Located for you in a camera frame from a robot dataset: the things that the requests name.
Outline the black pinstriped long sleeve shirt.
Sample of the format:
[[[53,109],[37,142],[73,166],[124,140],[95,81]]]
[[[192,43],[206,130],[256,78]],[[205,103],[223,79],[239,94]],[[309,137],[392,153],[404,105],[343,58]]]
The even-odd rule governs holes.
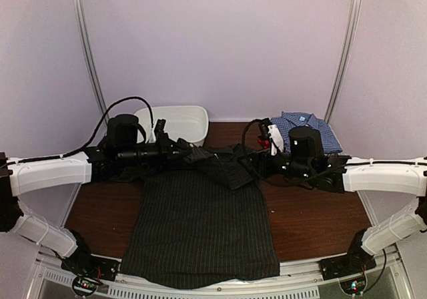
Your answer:
[[[242,166],[245,152],[241,145],[197,148],[143,176],[122,270],[167,285],[194,274],[221,280],[278,275],[265,199]]]

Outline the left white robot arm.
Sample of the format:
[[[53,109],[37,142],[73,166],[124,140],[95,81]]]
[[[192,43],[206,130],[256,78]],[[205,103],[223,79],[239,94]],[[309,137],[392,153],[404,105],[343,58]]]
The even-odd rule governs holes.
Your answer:
[[[67,184],[102,182],[131,166],[160,166],[191,153],[191,144],[173,141],[159,119],[145,131],[137,116],[122,114],[107,123],[107,133],[97,146],[78,152],[28,159],[7,159],[1,154],[1,231],[15,232],[53,250],[82,275],[91,274],[96,261],[83,250],[77,234],[36,214],[19,201],[27,192]]]

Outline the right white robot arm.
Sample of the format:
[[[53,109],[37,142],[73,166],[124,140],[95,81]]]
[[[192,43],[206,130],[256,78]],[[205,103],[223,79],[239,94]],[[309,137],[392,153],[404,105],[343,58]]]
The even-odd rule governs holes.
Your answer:
[[[290,150],[285,150],[276,125],[255,119],[260,129],[261,151],[244,157],[252,171],[266,182],[284,176],[285,186],[307,186],[325,192],[344,193],[368,190],[409,194],[414,199],[380,224],[358,232],[342,267],[356,273],[368,258],[416,232],[426,231],[426,159],[375,160],[324,153],[318,130],[308,126],[289,132]]]

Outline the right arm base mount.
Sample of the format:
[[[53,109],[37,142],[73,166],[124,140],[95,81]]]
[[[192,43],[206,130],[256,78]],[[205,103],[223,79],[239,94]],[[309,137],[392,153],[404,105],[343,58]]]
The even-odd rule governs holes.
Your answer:
[[[362,249],[362,238],[366,231],[363,229],[355,234],[346,254],[320,260],[323,280],[339,279],[342,292],[353,298],[371,291],[380,281],[388,263],[383,249],[384,263],[380,274],[375,281],[368,281],[366,272],[376,267],[376,261],[373,255]]]

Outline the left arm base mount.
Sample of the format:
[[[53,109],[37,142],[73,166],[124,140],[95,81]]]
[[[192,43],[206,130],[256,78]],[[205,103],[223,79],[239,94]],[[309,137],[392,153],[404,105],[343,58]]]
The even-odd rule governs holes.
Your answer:
[[[71,272],[75,277],[71,289],[78,298],[86,298],[104,286],[103,281],[114,281],[121,262],[116,259],[96,256],[87,245],[78,246],[69,256],[53,252],[61,261],[61,268]]]

